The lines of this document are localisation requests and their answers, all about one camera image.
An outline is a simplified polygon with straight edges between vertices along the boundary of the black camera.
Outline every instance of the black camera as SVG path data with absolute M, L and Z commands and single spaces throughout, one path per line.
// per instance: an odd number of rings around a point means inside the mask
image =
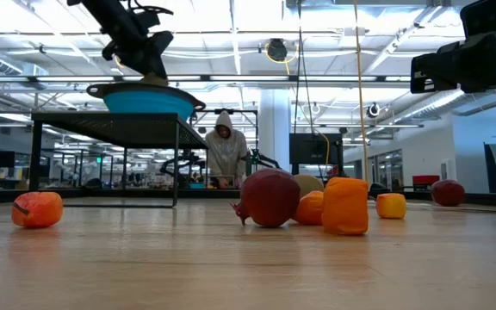
M 465 42 L 412 60 L 413 94 L 455 90 L 459 85 L 466 93 L 496 89 L 496 0 L 464 7 L 461 19 Z

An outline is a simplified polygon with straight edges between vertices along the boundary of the white hoodie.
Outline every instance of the white hoodie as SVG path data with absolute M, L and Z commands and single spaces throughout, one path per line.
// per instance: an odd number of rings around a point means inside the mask
M 223 139 L 215 131 L 206 135 L 208 150 L 208 167 L 212 176 L 242 177 L 246 173 L 246 162 L 240 160 L 246 156 L 248 147 L 243 133 L 233 129 L 231 118 L 226 111 L 221 112 L 215 126 L 223 125 L 231 131 L 228 139 Z

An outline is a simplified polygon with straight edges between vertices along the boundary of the yellow cube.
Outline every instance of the yellow cube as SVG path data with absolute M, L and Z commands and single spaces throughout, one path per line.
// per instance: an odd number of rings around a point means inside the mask
M 383 219 L 403 219 L 406 200 L 401 194 L 382 194 L 376 199 L 376 212 Z

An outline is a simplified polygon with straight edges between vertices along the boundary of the orange foam block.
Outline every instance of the orange foam block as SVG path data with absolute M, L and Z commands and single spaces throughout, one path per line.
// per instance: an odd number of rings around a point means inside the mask
M 327 233 L 362 235 L 369 227 L 369 185 L 361 180 L 334 177 L 325 187 L 323 228 Z
M 376 212 L 383 219 L 403 219 L 406 200 L 401 194 L 381 194 L 376 199 Z

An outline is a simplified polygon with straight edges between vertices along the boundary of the yellow cable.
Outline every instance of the yellow cable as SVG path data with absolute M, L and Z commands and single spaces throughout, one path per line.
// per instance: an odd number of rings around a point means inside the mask
M 361 119 L 361 133 L 363 134 L 363 162 L 365 166 L 365 181 L 369 183 L 369 159 L 367 157 L 367 133 L 365 132 L 365 124 L 363 117 L 363 78 L 361 69 L 361 44 L 359 42 L 359 19 L 357 15 L 357 0 L 353 0 L 355 9 L 355 33 L 357 43 L 357 74 L 359 76 L 359 117 Z
M 330 154 L 331 154 L 331 142 L 330 142 L 330 141 L 328 140 L 328 138 L 327 138 L 324 134 L 322 134 L 319 130 L 315 129 L 315 131 L 316 131 L 317 133 L 319 133 L 320 135 L 322 135 L 322 136 L 323 136 L 323 138 L 325 138 L 325 140 L 326 140 L 326 161 L 325 161 L 325 168 L 326 168 L 326 166 L 328 165 L 328 159 L 329 159 L 328 157 L 329 157 L 329 156 L 330 156 Z
M 267 58 L 269 60 L 271 60 L 272 62 L 276 63 L 276 64 L 284 64 L 286 66 L 286 73 L 288 75 L 290 75 L 290 68 L 288 68 L 288 63 L 292 60 L 294 60 L 294 58 L 296 58 L 296 54 L 298 53 L 298 51 L 300 50 L 300 48 L 297 46 L 296 47 L 296 53 L 294 54 L 294 56 L 292 56 L 291 59 L 289 60 L 283 60 L 283 61 L 276 61 L 276 60 L 273 60 L 270 56 L 269 56 L 269 51 L 267 50 L 267 47 L 269 46 L 269 43 L 267 43 L 265 45 L 265 56 L 267 56 Z
M 118 56 L 114 56 L 114 62 L 116 63 L 116 65 L 118 65 L 120 68 L 123 68 L 124 66 L 120 63 L 120 61 L 118 61 Z

